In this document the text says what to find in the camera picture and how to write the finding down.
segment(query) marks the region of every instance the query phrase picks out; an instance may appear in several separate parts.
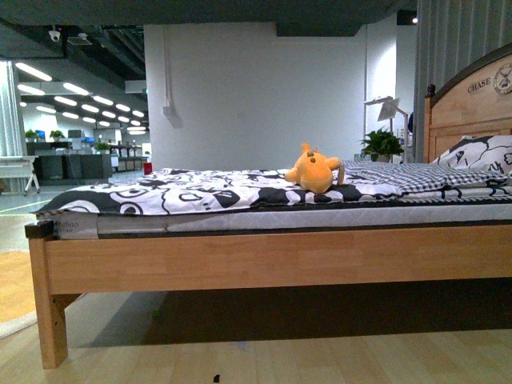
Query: ceiling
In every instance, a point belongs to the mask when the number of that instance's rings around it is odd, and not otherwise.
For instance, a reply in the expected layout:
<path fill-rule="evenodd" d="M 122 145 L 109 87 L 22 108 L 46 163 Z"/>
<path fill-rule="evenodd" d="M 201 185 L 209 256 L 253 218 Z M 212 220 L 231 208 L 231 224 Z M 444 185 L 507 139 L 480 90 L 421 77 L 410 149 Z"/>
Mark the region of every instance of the ceiling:
<path fill-rule="evenodd" d="M 9 0 L 0 2 L 0 59 L 24 61 L 54 81 L 72 82 L 147 111 L 145 24 L 274 22 L 277 36 L 354 36 L 362 25 L 416 0 Z M 52 41 L 49 31 L 60 33 Z M 21 82 L 34 78 L 21 74 Z M 44 98 L 33 98 L 41 101 Z"/>

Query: potted plant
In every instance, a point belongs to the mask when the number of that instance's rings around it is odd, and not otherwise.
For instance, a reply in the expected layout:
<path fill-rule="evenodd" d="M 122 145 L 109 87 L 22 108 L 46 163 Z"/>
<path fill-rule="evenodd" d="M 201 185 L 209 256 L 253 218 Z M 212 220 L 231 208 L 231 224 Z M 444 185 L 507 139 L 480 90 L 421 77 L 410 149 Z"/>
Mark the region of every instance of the potted plant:
<path fill-rule="evenodd" d="M 39 135 L 33 130 L 28 130 L 27 132 L 25 132 L 25 138 L 29 142 L 35 142 L 39 138 Z"/>
<path fill-rule="evenodd" d="M 94 148 L 100 154 L 109 154 L 110 153 L 110 146 L 106 142 L 98 142 L 98 143 L 96 143 Z"/>
<path fill-rule="evenodd" d="M 60 142 L 61 138 L 66 138 L 61 130 L 52 130 L 50 132 L 50 137 L 53 138 L 54 142 Z"/>
<path fill-rule="evenodd" d="M 398 138 L 388 130 L 379 129 L 367 134 L 368 138 L 362 140 L 366 146 L 362 149 L 368 154 L 372 162 L 388 162 L 394 154 L 400 155 L 403 152 L 402 145 Z"/>

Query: patterned blanket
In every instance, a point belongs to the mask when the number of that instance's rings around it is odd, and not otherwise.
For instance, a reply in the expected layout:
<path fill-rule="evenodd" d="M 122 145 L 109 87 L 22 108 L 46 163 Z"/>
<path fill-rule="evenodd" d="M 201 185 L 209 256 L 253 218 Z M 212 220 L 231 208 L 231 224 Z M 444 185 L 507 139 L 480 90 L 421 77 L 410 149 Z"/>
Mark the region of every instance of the patterned blanket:
<path fill-rule="evenodd" d="M 67 210 L 94 214 L 200 214 L 273 206 L 390 201 L 411 198 L 415 193 L 421 198 L 447 195 L 460 198 L 471 187 L 478 187 L 480 194 L 489 196 L 512 192 L 504 187 L 507 176 L 494 172 L 456 170 L 432 164 L 343 164 L 343 184 L 333 184 L 324 194 L 314 194 L 285 181 L 287 170 L 166 168 L 132 182 L 73 188 L 35 213 Z"/>

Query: headboard emblem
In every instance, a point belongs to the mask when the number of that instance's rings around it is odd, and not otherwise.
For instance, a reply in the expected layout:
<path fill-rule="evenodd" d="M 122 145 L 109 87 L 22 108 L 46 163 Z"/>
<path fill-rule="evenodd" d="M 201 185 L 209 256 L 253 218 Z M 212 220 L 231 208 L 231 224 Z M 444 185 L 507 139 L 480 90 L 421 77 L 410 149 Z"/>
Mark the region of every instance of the headboard emblem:
<path fill-rule="evenodd" d="M 505 64 L 496 72 L 494 89 L 499 94 L 508 94 L 512 91 L 512 64 Z"/>

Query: security camera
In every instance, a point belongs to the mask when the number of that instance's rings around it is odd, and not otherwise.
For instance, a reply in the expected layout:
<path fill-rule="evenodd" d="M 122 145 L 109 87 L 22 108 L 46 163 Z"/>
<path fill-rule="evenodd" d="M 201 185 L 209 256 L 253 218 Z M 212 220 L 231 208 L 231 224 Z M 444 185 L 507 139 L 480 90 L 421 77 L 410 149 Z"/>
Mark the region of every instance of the security camera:
<path fill-rule="evenodd" d="M 61 39 L 61 33 L 58 30 L 49 30 L 48 33 L 54 42 L 58 42 Z"/>

